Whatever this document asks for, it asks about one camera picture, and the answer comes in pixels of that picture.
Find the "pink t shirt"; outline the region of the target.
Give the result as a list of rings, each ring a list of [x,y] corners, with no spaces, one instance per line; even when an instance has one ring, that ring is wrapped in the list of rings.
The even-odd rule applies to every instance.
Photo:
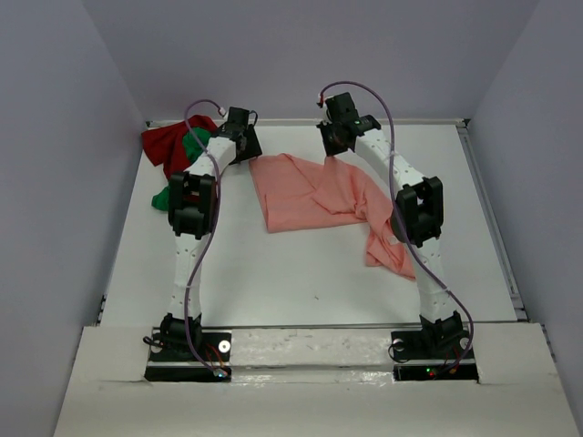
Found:
[[[337,158],[318,164],[279,154],[253,159],[250,172],[270,233],[366,223],[365,264],[415,279],[411,257],[390,223],[390,199],[358,167]]]

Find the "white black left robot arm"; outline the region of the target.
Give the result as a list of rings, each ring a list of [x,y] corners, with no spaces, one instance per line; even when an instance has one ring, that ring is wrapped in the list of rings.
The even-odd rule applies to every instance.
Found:
[[[175,235],[174,285],[167,315],[160,323],[163,344],[183,360],[196,357],[203,343],[199,285],[202,260],[209,249],[220,212],[220,180],[225,169],[262,154],[250,117],[256,112],[240,107],[222,111],[223,123],[199,141],[192,125],[188,133],[201,154],[169,180],[168,221]]]

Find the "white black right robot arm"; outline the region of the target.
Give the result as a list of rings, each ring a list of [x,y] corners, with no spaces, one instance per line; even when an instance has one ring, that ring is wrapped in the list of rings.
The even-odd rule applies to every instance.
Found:
[[[390,224],[396,239],[413,259],[420,298],[419,330],[392,333],[397,361],[439,360],[455,356],[453,349],[467,333],[449,289],[443,282],[439,239],[444,224],[443,183],[426,177],[398,154],[394,124],[384,132],[371,115],[361,115],[348,92],[321,97],[324,111],[317,125],[328,156],[352,151],[388,183],[393,205]]]

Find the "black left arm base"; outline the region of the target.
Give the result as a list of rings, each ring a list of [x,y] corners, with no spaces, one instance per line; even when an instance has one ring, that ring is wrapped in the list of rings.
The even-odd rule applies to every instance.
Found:
[[[227,330],[203,330],[199,361],[187,345],[163,342],[159,330],[143,338],[148,346],[144,378],[150,382],[230,382],[232,335]]]

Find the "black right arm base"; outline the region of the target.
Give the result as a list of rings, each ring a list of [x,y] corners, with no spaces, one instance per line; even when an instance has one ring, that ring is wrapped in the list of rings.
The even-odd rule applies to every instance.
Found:
[[[470,350],[463,359],[469,334],[450,342],[444,349],[431,351],[421,342],[419,330],[395,330],[387,348],[394,362],[393,376],[406,381],[478,381],[475,354]]]

